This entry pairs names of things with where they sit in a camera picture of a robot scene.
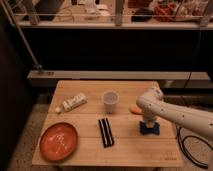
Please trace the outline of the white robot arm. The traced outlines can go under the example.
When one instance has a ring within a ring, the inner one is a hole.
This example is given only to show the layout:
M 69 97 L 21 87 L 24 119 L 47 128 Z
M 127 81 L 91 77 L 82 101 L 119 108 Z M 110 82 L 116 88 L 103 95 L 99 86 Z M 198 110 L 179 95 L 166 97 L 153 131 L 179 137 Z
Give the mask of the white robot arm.
M 164 102 L 163 93 L 157 87 L 146 90 L 137 98 L 136 105 L 142 109 L 143 121 L 149 126 L 159 116 L 213 141 L 212 112 Z

